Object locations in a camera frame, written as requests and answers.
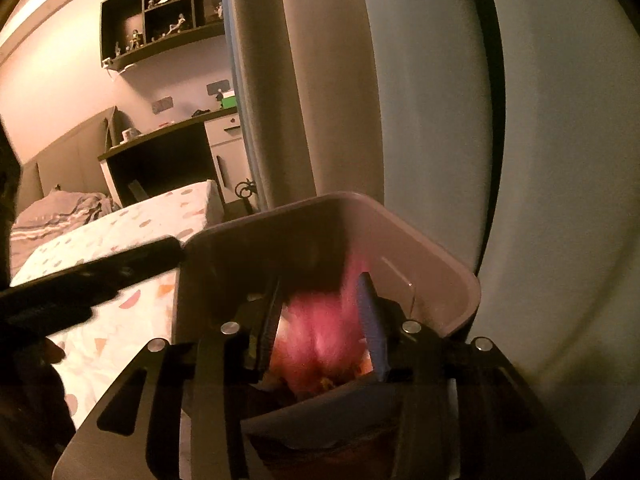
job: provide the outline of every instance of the white bedsheet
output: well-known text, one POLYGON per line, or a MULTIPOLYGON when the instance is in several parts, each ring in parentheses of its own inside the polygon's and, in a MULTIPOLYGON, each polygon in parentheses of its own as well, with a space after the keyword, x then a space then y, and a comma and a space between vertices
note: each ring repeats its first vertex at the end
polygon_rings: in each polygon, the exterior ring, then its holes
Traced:
MULTIPOLYGON (((185 242, 208 224, 220 221, 222 203, 216 184, 207 181, 185 186, 42 245, 12 285, 167 235, 185 242)), ((176 275, 177 271, 171 270, 123 290, 115 300, 94 308, 94 318, 87 323, 50 337, 66 352, 66 358, 55 367, 76 428, 150 339, 170 340, 176 275)))

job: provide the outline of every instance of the white cabinet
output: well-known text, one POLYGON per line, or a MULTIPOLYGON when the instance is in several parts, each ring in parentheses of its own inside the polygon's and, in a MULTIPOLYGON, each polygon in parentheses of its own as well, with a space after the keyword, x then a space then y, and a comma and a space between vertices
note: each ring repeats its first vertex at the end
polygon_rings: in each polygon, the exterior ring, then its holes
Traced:
MULTIPOLYGON (((238 114, 229 115, 207 121, 204 126, 223 199, 225 203, 239 200, 236 186, 253 179, 244 148, 240 118, 238 114)), ((250 198, 250 202, 254 207, 257 205, 255 196, 250 198)))

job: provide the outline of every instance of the black shelf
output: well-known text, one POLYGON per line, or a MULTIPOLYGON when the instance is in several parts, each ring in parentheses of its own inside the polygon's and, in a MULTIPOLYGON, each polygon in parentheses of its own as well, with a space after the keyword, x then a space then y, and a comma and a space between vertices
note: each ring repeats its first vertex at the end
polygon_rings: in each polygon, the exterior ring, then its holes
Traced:
POLYGON ((155 56, 171 48, 195 41, 222 36, 223 20, 205 19, 204 0, 169 0, 147 9, 150 0, 105 0, 100 12, 100 63, 111 58, 110 70, 120 71, 127 65, 155 56), (186 22, 181 32, 168 34, 170 25, 183 14, 186 22), (137 30, 144 45, 126 52, 126 47, 137 30), (116 42, 121 54, 116 57, 116 42))
POLYGON ((145 12, 153 12, 156 9, 162 9, 163 7, 170 6, 171 4, 178 4, 178 3, 183 2, 183 1, 185 1, 185 0, 169 0, 168 2, 165 2, 164 4, 154 5, 150 9, 145 9, 145 12))

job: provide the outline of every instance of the headboard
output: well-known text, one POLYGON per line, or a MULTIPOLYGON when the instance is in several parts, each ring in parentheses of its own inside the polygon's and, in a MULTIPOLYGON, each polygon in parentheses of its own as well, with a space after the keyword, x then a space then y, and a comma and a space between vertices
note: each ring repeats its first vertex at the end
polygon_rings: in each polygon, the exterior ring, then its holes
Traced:
POLYGON ((120 112, 114 106, 78 124, 54 140, 22 166, 16 214, 60 186, 64 191, 108 194, 98 155, 111 145, 111 134, 121 131, 120 112))

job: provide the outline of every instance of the metal bolt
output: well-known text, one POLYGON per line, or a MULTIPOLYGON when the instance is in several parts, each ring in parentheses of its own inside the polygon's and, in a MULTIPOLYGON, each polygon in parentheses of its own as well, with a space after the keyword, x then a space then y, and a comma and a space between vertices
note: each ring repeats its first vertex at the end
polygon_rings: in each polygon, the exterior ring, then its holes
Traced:
POLYGON ((404 330, 408 334, 417 334, 418 332, 420 332, 420 330, 422 330, 422 327, 417 321, 409 319, 402 323, 402 330, 404 330))
POLYGON ((151 341, 149 341, 146 344, 146 348, 150 352, 159 352, 164 348, 165 345, 166 345, 166 341, 158 337, 156 339, 152 339, 151 341))
POLYGON ((240 324, 235 321, 227 321, 223 326, 220 327, 220 332, 225 335, 232 335, 240 330, 240 324))
POLYGON ((493 341, 486 337, 479 337, 475 341, 476 348, 482 352, 488 352, 494 347, 493 341))

